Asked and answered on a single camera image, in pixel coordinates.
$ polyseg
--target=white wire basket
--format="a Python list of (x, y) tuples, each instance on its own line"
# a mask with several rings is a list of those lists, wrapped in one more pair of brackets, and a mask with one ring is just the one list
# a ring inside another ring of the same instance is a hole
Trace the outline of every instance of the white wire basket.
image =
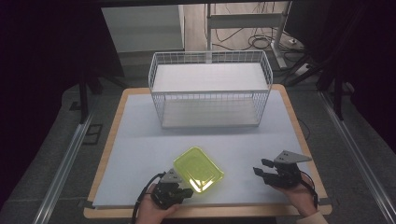
[(148, 74), (163, 128), (259, 126), (272, 83), (262, 50), (157, 52)]

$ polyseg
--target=desk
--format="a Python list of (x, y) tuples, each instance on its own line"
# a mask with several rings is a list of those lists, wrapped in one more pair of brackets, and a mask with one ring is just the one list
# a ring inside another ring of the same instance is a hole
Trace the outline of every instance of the desk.
[[(273, 85), (273, 90), (280, 92), (283, 103), (285, 104), (291, 124), (294, 131), (296, 132), (299, 144), (302, 148), (303, 153), (306, 156), (311, 157), (309, 148), (304, 140), (304, 135), (298, 123), (298, 120), (294, 114), (293, 108), (291, 106), (289, 97), (281, 85)], [(98, 187), (102, 181), (108, 159), (110, 157), (111, 150), (117, 135), (117, 130), (120, 126), (120, 120), (124, 111), (125, 103), (130, 94), (149, 94), (149, 89), (127, 89), (123, 92), (120, 104), (117, 109), (116, 116), (113, 120), (113, 124), (106, 141), (106, 146), (102, 159), (100, 161), (95, 179), (92, 184), (92, 189), (88, 197), (88, 201), (92, 202), (95, 198)], [(323, 187), (323, 184), (318, 175), (318, 170), (313, 161), (307, 163), (307, 166), (311, 172), (312, 178), (315, 181), (317, 188), (317, 193), (319, 198), (327, 198), (327, 193)], [(327, 215), (332, 211), (331, 205), (321, 205), (319, 210), (322, 214)], [(110, 217), (130, 217), (132, 215), (132, 209), (84, 209), (84, 216), (88, 218), (110, 218)], [(291, 216), (298, 215), (297, 210), (291, 205), (287, 204), (261, 204), (261, 205), (233, 205), (233, 206), (190, 206), (181, 207), (177, 213), (173, 214), (171, 217), (276, 217), (276, 216)]]

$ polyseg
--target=wooden table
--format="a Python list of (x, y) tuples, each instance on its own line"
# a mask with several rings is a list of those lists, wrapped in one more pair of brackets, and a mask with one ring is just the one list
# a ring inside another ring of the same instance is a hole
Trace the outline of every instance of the wooden table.
[[(294, 110), (291, 106), (289, 96), (286, 93), (285, 88), (282, 85), (275, 84), (272, 86), (272, 90), (277, 90), (280, 92), (283, 102), (288, 110), (291, 124), (296, 132), (298, 141), (300, 143), (302, 152), (311, 157), (311, 152), (309, 151), (308, 145), (305, 142), (303, 132), (301, 130), (300, 124), (294, 114)], [(120, 125), (120, 120), (124, 111), (125, 103), (128, 99), (128, 95), (131, 94), (149, 94), (148, 88), (139, 89), (127, 89), (123, 92), (120, 104), (116, 112), (116, 116), (113, 120), (113, 124), (110, 129), (110, 133), (107, 138), (105, 149), (102, 155), (102, 159), (99, 163), (98, 170), (96, 172), (95, 179), (92, 183), (92, 188), (90, 195), (88, 197), (89, 202), (93, 202), (98, 187), (102, 181), (105, 169), (107, 166), (108, 159), (113, 148), (113, 144), (117, 135), (117, 130)], [(314, 161), (309, 161), (307, 166), (311, 172), (311, 177), (315, 182), (316, 191), (320, 199), (327, 199), (327, 193), (323, 187), (323, 183), (320, 180), (317, 167)], [(318, 207), (323, 215), (328, 215), (332, 212), (332, 206), (330, 204), (320, 205)], [(131, 217), (133, 208), (108, 208), (108, 209), (92, 209), (85, 208), (84, 216), (87, 218), (116, 218), (116, 217)], [(277, 216), (292, 216), (298, 215), (298, 211), (289, 204), (260, 204), (260, 205), (230, 205), (230, 206), (189, 206), (183, 207), (174, 213), (170, 217), (277, 217)]]

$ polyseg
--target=white wall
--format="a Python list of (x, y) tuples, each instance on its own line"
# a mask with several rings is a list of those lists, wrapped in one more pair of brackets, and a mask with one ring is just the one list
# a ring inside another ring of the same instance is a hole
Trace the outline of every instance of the white wall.
[(184, 49), (182, 6), (102, 8), (117, 52)]

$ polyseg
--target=yellow container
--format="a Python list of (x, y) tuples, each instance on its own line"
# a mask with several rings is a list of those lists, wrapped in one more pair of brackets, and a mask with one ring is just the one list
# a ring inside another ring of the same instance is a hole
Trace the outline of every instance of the yellow container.
[(224, 173), (198, 147), (177, 157), (174, 168), (197, 193), (207, 191), (224, 177)]

